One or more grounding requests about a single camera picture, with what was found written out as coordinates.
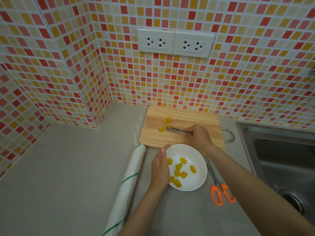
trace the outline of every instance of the electrical outlet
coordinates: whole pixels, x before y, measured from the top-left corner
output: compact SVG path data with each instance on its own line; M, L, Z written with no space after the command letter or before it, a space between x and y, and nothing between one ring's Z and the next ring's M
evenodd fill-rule
M138 50L172 54L175 31L138 28Z
M173 55L208 58L214 38L214 35L176 31Z

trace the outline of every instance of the bowl rim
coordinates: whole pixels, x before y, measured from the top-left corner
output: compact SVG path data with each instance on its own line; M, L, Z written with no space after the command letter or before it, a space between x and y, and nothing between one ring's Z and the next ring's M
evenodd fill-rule
M207 170L206 172L207 172L207 174L208 174L207 163L206 163L206 161L204 160L204 157L200 154L199 151L197 151L194 147L189 146L189 145L186 145L186 144L175 144L175 145L170 146L168 149L170 149L170 148L173 147L173 146L187 146L187 147L190 147L190 148L194 149L194 150L200 155L200 157L202 157L202 159L203 159L203 161L204 161L204 165L205 165L206 170ZM171 182L169 182L168 184L171 185L173 188L175 188L175 189L177 189L177 190L181 190L181 191L193 191L193 190L197 190L197 189L200 188L200 187L203 185L203 183L206 181L206 179L207 179L207 174L205 175L205 178L202 180L202 183L200 183L199 186L197 186L196 188L191 189L191 190L185 190L185 189L181 189L181 188L175 187L175 186L173 186L173 185L171 184Z

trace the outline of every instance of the person's left hand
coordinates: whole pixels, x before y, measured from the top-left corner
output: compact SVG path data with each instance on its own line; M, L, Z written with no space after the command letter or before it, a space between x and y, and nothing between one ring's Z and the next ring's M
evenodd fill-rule
M164 191L169 182L169 168L166 159L166 150L170 147L167 144L156 154L151 163L151 183L149 188L153 190Z

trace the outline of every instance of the hand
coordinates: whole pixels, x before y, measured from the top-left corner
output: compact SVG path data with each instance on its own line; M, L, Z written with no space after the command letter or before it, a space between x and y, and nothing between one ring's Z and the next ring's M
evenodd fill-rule
M211 141L207 129L203 126L195 124L191 127L184 129L184 131L189 131L194 134L190 135L188 133L185 133L184 136L187 137L194 146L200 148L203 151L205 151L207 147L214 145L213 142Z
M170 147L167 144L156 154L151 163L151 183L149 188L159 191L164 191L169 182L169 168L166 159L166 150Z

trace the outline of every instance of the white bowl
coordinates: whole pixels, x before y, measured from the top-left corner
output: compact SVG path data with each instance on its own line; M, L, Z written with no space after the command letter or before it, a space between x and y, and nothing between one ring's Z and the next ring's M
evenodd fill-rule
M175 177L179 179L181 187L176 187L175 183L169 183L171 186L178 190L191 191L198 189L205 182L207 178L207 165L203 156L195 148L184 144L173 145L166 150L167 158L173 160L169 165L170 176L175 176L175 166L180 162L180 158L185 158L187 163L183 164L180 172L185 171L188 175L185 178ZM196 174L192 173L190 166L193 165L197 171Z

